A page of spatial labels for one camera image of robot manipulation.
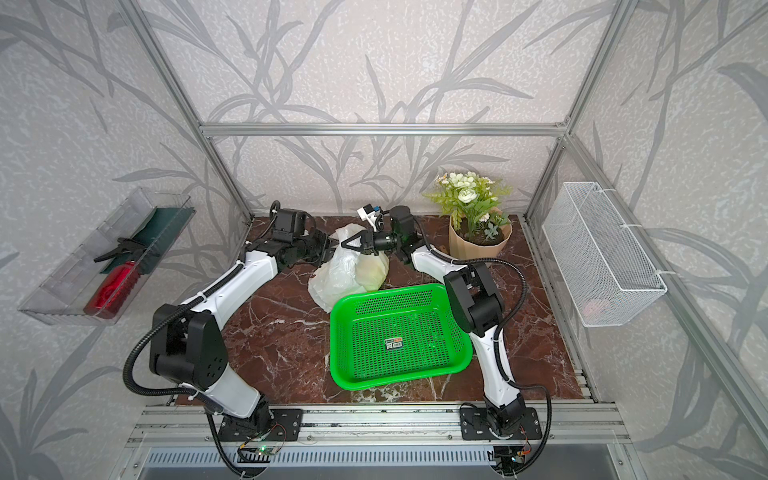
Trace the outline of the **basket barcode label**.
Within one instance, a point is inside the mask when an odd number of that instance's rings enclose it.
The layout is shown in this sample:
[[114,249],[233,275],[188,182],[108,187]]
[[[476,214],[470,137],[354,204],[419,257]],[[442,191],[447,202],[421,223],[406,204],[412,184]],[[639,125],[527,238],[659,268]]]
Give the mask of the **basket barcode label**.
[[385,349],[387,351],[398,350],[404,346],[402,337],[388,338],[385,340]]

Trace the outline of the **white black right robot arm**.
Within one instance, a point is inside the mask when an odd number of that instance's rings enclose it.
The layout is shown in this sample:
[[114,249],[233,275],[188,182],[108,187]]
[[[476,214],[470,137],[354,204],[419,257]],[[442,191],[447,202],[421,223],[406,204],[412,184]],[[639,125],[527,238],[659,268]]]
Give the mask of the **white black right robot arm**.
[[415,270],[441,281],[453,318],[469,335],[480,364],[488,424],[496,434],[507,436],[526,404],[504,351],[505,305],[487,262],[449,257],[417,233],[362,230],[340,246],[360,254],[396,253]]

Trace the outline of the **beige plastic flower pot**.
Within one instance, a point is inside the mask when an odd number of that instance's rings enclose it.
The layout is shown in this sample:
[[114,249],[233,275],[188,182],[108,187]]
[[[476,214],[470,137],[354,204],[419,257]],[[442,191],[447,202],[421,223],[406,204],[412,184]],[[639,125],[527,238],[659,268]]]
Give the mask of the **beige plastic flower pot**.
[[448,249],[454,258],[460,260],[497,257],[506,247],[512,234],[512,230],[513,228],[510,224],[504,225],[501,227],[501,241],[499,243],[494,245],[479,245],[463,239],[453,228],[453,224],[449,223]]

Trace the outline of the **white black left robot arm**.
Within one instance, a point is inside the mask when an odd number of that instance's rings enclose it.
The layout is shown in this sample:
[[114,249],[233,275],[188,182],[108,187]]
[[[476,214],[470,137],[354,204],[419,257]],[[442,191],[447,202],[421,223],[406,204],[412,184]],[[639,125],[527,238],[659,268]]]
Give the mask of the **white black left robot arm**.
[[332,256],[333,241],[317,229],[292,239],[281,236],[248,244],[230,270],[180,305],[186,310],[180,319],[151,339],[150,371],[217,413],[253,417],[264,403],[263,395],[230,366],[222,330],[238,308],[279,273],[297,264],[318,267]]

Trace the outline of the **white printed plastic bag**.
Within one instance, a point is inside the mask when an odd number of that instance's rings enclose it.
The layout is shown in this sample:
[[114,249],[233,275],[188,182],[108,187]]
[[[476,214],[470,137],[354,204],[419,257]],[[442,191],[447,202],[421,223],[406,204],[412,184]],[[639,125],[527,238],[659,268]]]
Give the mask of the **white printed plastic bag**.
[[308,282],[308,292],[326,313],[342,298],[379,290],[389,273],[384,253],[361,254],[338,246],[331,260],[318,268]]

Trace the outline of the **artificial white flower plant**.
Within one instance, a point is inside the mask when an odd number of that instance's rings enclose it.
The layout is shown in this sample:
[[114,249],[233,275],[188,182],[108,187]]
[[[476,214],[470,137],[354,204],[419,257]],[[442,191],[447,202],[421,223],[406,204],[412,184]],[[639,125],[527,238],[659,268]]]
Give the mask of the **artificial white flower plant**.
[[509,225],[502,201],[510,193],[511,188],[503,183],[468,171],[443,174],[424,196],[449,217],[451,227],[460,238],[490,246],[502,241],[502,228]]

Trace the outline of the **green plastic perforated basket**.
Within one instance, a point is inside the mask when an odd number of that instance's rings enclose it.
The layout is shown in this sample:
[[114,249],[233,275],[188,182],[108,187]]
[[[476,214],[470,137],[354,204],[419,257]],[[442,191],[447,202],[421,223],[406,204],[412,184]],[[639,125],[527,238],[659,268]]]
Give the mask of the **green plastic perforated basket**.
[[344,390],[459,373],[472,356],[439,283],[349,295],[330,313],[330,372]]

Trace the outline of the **clear plastic wall tray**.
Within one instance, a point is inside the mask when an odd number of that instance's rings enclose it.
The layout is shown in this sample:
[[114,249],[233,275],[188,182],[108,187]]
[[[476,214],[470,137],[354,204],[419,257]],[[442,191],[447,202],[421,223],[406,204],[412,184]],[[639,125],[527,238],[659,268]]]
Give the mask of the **clear plastic wall tray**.
[[115,324],[194,215],[188,194],[135,189],[19,311],[46,325]]

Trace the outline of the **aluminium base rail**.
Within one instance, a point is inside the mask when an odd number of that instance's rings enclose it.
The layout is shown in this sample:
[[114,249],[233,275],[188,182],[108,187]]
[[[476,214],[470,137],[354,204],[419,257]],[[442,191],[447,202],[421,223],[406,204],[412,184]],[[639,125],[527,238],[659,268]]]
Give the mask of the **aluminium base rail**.
[[242,435],[220,441],[231,462],[262,479],[299,469],[477,467],[493,474],[525,461],[523,477],[643,479],[645,473],[618,408],[556,401],[511,435],[490,433],[478,409],[458,403],[315,404],[278,406],[263,440],[236,449]]

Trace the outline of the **dark green cloth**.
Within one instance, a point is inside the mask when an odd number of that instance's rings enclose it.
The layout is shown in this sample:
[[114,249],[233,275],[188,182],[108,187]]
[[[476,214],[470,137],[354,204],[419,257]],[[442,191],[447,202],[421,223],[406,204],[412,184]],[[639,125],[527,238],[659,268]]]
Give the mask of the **dark green cloth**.
[[[139,260],[139,269],[142,275],[149,275],[160,263],[161,258],[171,248],[181,231],[194,215],[194,208],[158,207],[144,222],[135,234],[130,237],[146,246],[146,251]],[[107,265],[101,270],[102,274],[126,259],[120,256],[113,260],[107,260]]]

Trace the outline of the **red black spray bottle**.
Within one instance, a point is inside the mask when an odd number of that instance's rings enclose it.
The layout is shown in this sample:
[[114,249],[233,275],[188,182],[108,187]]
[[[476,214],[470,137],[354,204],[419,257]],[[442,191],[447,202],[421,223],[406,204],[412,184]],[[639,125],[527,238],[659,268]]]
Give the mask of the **red black spray bottle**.
[[95,263],[99,263],[126,256],[123,263],[108,271],[106,278],[86,303],[83,309],[85,314],[102,319],[117,316],[141,276],[138,264],[145,251],[146,246],[141,242],[119,237],[115,248],[94,259]]

